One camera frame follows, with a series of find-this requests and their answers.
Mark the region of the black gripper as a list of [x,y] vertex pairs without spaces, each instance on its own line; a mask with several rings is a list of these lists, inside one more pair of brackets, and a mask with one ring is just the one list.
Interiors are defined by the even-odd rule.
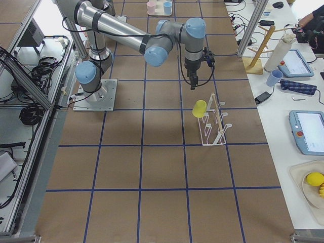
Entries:
[[187,77],[190,80],[190,89],[195,90],[198,86],[198,76],[197,71],[200,69],[201,60],[189,60],[185,58],[185,68],[187,70]]

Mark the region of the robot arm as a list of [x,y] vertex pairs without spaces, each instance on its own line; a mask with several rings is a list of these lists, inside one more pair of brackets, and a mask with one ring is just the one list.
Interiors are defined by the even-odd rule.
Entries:
[[113,1],[90,0],[89,6],[96,17],[101,16],[104,12],[111,16],[115,16]]
[[197,71],[203,57],[203,42],[206,23],[201,18],[190,18],[185,23],[160,20],[155,34],[144,31],[119,20],[115,16],[113,3],[107,1],[54,1],[64,19],[84,27],[89,34],[90,60],[76,69],[85,98],[97,95],[103,98],[107,90],[102,87],[101,77],[113,63],[105,37],[128,46],[141,53],[147,64],[159,67],[167,59],[175,44],[184,45],[184,66],[188,83],[194,90],[199,86]]

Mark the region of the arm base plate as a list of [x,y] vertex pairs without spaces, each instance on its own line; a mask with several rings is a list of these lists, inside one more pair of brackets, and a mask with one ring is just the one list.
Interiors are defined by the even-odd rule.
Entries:
[[127,16],[121,15],[121,16],[117,16],[117,19],[123,22],[127,21]]
[[75,112],[102,112],[114,111],[114,103],[117,90],[117,79],[102,79],[101,89],[90,95],[83,91],[81,85],[78,92],[82,93],[76,96],[73,103],[73,111]]

